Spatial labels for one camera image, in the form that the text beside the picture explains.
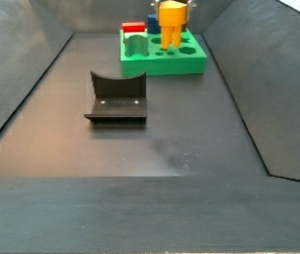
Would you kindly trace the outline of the black-padded gripper finger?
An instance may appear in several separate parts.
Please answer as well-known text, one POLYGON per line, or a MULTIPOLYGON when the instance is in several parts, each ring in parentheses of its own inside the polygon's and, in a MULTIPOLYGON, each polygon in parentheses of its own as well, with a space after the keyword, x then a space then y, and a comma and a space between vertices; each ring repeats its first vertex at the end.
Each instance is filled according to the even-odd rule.
POLYGON ((159 2, 160 2, 160 0, 151 0, 151 6, 152 6, 155 12, 158 12, 158 10, 159 10, 159 2))

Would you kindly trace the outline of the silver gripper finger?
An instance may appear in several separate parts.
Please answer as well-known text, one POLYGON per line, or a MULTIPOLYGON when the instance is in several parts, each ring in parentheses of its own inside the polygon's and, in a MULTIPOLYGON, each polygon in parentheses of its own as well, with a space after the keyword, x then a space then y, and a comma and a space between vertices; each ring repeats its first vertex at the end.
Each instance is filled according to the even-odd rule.
POLYGON ((192 11, 194 7, 195 7, 195 0, 187 0, 187 12, 188 13, 192 11))

